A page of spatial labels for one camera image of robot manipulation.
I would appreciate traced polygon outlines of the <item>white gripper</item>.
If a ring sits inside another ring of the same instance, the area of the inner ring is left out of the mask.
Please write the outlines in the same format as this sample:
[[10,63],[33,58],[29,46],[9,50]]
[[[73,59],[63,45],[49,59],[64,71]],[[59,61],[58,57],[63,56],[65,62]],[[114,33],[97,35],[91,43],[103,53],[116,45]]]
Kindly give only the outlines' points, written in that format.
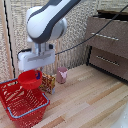
[[[53,49],[45,51],[42,55],[33,52],[21,52],[18,55],[18,67],[22,71],[28,71],[52,64],[55,61],[55,51]],[[36,79],[40,79],[40,72],[36,73]]]

